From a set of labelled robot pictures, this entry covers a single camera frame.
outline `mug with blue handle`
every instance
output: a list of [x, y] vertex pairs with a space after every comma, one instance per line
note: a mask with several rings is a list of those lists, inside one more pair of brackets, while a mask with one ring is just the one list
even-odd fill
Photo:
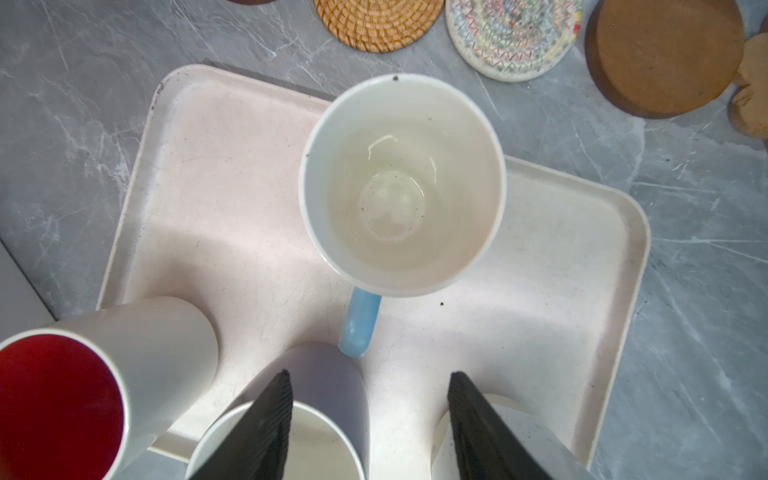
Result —
[[366, 352], [382, 296], [436, 292], [477, 261], [506, 179], [491, 123], [440, 80], [372, 78], [330, 105], [304, 147], [299, 199], [312, 242], [355, 287], [342, 352]]

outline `gray marble countertop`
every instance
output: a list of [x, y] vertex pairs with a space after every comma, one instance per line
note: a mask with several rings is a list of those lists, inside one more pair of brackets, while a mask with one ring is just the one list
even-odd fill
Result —
[[[594, 0], [584, 5], [584, 19]], [[765, 0], [740, 1], [746, 31]], [[768, 154], [727, 120], [733, 89], [670, 120], [609, 104], [583, 35], [521, 84], [475, 73], [441, 16], [414, 45], [356, 51], [308, 0], [0, 3], [0, 238], [57, 317], [94, 309], [150, 99], [208, 63], [326, 98], [373, 75], [441, 78], [472, 97], [507, 154], [627, 191], [653, 231], [592, 472], [768, 478]], [[143, 454], [120, 478], [179, 479]]]

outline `beige serving tray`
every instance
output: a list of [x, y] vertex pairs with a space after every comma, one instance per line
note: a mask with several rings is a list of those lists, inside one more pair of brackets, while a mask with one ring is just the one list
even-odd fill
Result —
[[[99, 307], [173, 295], [214, 324], [210, 390], [154, 444], [188, 460], [237, 393], [307, 340], [335, 343], [352, 286], [302, 224], [302, 148], [329, 102], [203, 65], [157, 89]], [[589, 465], [650, 232], [628, 195], [508, 157], [497, 238], [455, 285], [385, 298], [359, 361], [371, 478], [430, 478], [450, 373], [518, 400]]]

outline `wooden coaster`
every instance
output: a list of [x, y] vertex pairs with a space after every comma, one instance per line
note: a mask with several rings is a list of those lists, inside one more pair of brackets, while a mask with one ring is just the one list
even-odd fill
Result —
[[412, 44], [435, 23], [445, 0], [314, 0], [330, 32], [350, 47], [384, 52]]
[[584, 49], [611, 103], [638, 117], [668, 118], [720, 96], [743, 46], [734, 0], [603, 0]]
[[549, 71], [576, 42], [581, 0], [446, 0], [445, 20], [475, 70], [525, 81]]
[[768, 140], [768, 18], [763, 32], [744, 45], [744, 58], [733, 80], [741, 90], [730, 101], [728, 117], [744, 134]]

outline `tray rim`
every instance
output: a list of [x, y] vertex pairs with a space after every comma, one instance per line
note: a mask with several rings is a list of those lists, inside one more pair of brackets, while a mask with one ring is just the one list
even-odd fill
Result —
[[[139, 143], [139, 148], [137, 149], [137, 153], [136, 153], [136, 159], [134, 161], [134, 165], [131, 171], [131, 179], [128, 183], [127, 193], [123, 200], [123, 206], [121, 208], [121, 213], [118, 220], [117, 228], [115, 229], [115, 234], [112, 242], [112, 247], [110, 250], [110, 255], [109, 255], [107, 266], [104, 271], [104, 276], [101, 282], [101, 288], [99, 291], [99, 296], [98, 296], [98, 301], [96, 306], [97, 310], [106, 308], [104, 306], [104, 298], [107, 292], [107, 288], [111, 283], [110, 280], [111, 280], [111, 273], [114, 266], [114, 258], [115, 258], [116, 252], [118, 251], [118, 244], [121, 242], [121, 237], [122, 237], [123, 229], [125, 226], [126, 217], [128, 216], [128, 208], [131, 206], [131, 199], [134, 197], [134, 192], [135, 192], [134, 186], [137, 181], [137, 175], [141, 165], [143, 164], [142, 160], [144, 159], [144, 149], [146, 148], [148, 133], [154, 128], [153, 121], [155, 121], [155, 107], [157, 106], [158, 101], [162, 97], [170, 94], [170, 93], [166, 93], [166, 95], [163, 95], [163, 91], [165, 90], [166, 84], [169, 81], [175, 79], [176, 77], [180, 77], [183, 74], [188, 74], [191, 71], [204, 71], [204, 72], [207, 72], [208, 74], [217, 74], [222, 76], [223, 78], [229, 78], [235, 81], [245, 80], [249, 82], [255, 82], [262, 88], [267, 88], [270, 90], [277, 90], [277, 91], [289, 91], [291, 94], [299, 95], [300, 97], [303, 97], [305, 99], [309, 99], [312, 101], [319, 101], [325, 105], [330, 105], [331, 103], [326, 99], [314, 97], [312, 95], [303, 93], [302, 91], [286, 88], [279, 85], [274, 85], [266, 81], [261, 81], [256, 78], [247, 77], [246, 75], [233, 73], [232, 71], [223, 70], [221, 68], [215, 68], [215, 67], [211, 67], [209, 65], [204, 65], [204, 64], [185, 65], [185, 66], [176, 68], [175, 70], [171, 71], [168, 75], [166, 75], [163, 78], [163, 80], [161, 80], [161, 82], [158, 84], [157, 88], [155, 89], [154, 95], [150, 102], [149, 112], [147, 113], [147, 120], [144, 123], [144, 129], [141, 134], [141, 142]], [[632, 279], [634, 286], [632, 289], [632, 294], [630, 295], [629, 304], [627, 305], [629, 308], [627, 309], [626, 317], [622, 319], [623, 321], [622, 321], [621, 331], [619, 332], [619, 339], [618, 339], [619, 341], [617, 343], [617, 355], [615, 360], [612, 362], [610, 379], [608, 380], [607, 388], [605, 389], [605, 398], [602, 402], [601, 409], [598, 415], [596, 429], [594, 430], [594, 437], [590, 441], [588, 457], [585, 459], [586, 462], [582, 462], [583, 465], [587, 469], [589, 469], [592, 459], [594, 457], [598, 439], [600, 438], [600, 432], [602, 430], [605, 413], [607, 411], [607, 406], [611, 397], [611, 393], [613, 391], [613, 385], [616, 379], [616, 373], [618, 371], [618, 366], [621, 361], [622, 352], [624, 351], [624, 344], [626, 343], [629, 325], [630, 325], [632, 316], [634, 315], [634, 307], [637, 302], [637, 296], [640, 292], [640, 288], [642, 284], [642, 277], [644, 275], [645, 268], [647, 265], [648, 254], [650, 252], [650, 244], [651, 244], [650, 224], [648, 222], [645, 212], [643, 211], [643, 208], [627, 192], [619, 190], [615, 187], [610, 187], [608, 185], [599, 184], [591, 180], [586, 180], [584, 178], [577, 177], [572, 174], [567, 174], [565, 172], [555, 170], [554, 168], [546, 167], [540, 164], [535, 164], [530, 161], [525, 161], [516, 157], [512, 157], [510, 155], [505, 155], [505, 160], [507, 162], [507, 165], [509, 163], [513, 163], [526, 170], [538, 171], [541, 174], [557, 177], [564, 182], [576, 183], [588, 189], [599, 190], [603, 194], [603, 196], [605, 194], [614, 196], [620, 201], [626, 202], [626, 206], [628, 210], [616, 209], [617, 214], [619, 214], [622, 220], [625, 223], [627, 223], [626, 221], [627, 215], [636, 214], [639, 216], [638, 218], [642, 225], [643, 231], [641, 233], [643, 234], [644, 250], [642, 253], [641, 262], [637, 268], [637, 275], [635, 276], [635, 278]], [[158, 437], [155, 443], [153, 443], [153, 445], [149, 447], [149, 450], [151, 450], [152, 452], [160, 453], [170, 458], [174, 458], [181, 462], [189, 462], [191, 449], [194, 449], [194, 447], [197, 445], [197, 442], [198, 440], [196, 439], [192, 439], [178, 432], [173, 432], [171, 430], [168, 430], [165, 433], [163, 433], [160, 437]]]

